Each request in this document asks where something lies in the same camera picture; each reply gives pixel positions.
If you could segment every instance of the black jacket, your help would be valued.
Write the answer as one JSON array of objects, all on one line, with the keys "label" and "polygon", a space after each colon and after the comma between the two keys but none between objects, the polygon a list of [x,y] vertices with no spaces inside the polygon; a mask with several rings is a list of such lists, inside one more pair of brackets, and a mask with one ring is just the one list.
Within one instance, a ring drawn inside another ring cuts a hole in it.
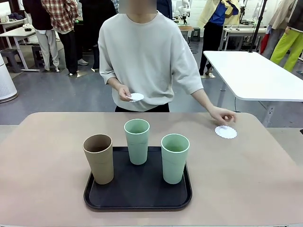
[{"label": "black jacket", "polygon": [[303,32],[303,0],[296,0],[287,25]]},{"label": "black jacket", "polygon": [[23,7],[26,13],[30,14],[33,26],[37,30],[51,30],[51,17],[43,8],[41,0],[23,0]]},{"label": "black jacket", "polygon": [[169,19],[172,19],[171,0],[157,0],[157,10]]},{"label": "black jacket", "polygon": [[80,0],[79,2],[82,4],[86,42],[92,47],[98,43],[99,31],[104,21],[116,15],[116,10],[111,0]]}]

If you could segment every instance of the gray pants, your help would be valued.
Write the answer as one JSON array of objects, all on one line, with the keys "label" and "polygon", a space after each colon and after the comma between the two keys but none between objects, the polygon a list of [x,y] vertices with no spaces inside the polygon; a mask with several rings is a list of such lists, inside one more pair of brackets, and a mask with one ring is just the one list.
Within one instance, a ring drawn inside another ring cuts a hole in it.
[{"label": "gray pants", "polygon": [[36,31],[36,35],[41,47],[43,60],[45,63],[44,68],[50,69],[49,63],[49,51],[51,51],[53,57],[53,65],[57,68],[59,66],[58,48],[56,43],[56,34],[54,30],[47,30],[45,34],[40,34]]},{"label": "gray pants", "polygon": [[274,52],[276,45],[278,44],[279,40],[281,39],[282,35],[284,34],[285,29],[272,29],[269,35],[267,46],[262,54],[263,57],[267,59],[271,58],[271,55]]}]

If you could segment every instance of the hand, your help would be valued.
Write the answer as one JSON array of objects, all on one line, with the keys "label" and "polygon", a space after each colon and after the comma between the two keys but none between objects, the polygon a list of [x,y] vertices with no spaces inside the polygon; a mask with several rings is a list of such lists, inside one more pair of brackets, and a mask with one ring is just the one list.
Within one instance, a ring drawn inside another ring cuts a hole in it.
[{"label": "hand", "polygon": [[222,125],[227,125],[228,122],[236,122],[236,113],[234,111],[214,106],[208,112]]},{"label": "hand", "polygon": [[285,33],[288,34],[289,30],[290,30],[290,27],[287,26],[287,28],[285,29]]},{"label": "hand", "polygon": [[118,88],[118,94],[120,96],[120,100],[129,102],[131,99],[129,98],[131,96],[131,93],[128,90],[128,87],[121,84]]}]

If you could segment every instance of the plastic cup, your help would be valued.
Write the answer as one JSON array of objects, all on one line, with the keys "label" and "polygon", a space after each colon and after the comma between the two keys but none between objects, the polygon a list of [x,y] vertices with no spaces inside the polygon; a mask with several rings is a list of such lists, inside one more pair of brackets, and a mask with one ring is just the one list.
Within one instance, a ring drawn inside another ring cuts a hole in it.
[{"label": "plastic cup", "polygon": [[107,184],[114,178],[113,142],[104,134],[88,137],[83,150],[91,172],[98,184]]},{"label": "plastic cup", "polygon": [[131,163],[142,165],[147,160],[150,124],[142,119],[132,119],[125,123],[124,130]]},{"label": "plastic cup", "polygon": [[162,138],[162,169],[167,183],[177,184],[181,181],[189,146],[189,140],[180,134],[169,134]]}]

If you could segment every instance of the red bag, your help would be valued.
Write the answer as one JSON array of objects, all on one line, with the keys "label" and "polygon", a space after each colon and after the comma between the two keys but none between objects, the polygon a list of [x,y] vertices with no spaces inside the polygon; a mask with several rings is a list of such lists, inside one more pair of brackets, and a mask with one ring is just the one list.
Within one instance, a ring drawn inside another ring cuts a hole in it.
[{"label": "red bag", "polygon": [[269,35],[270,34],[266,34],[261,41],[260,54],[263,54],[263,52],[265,51],[265,48],[269,40]]}]

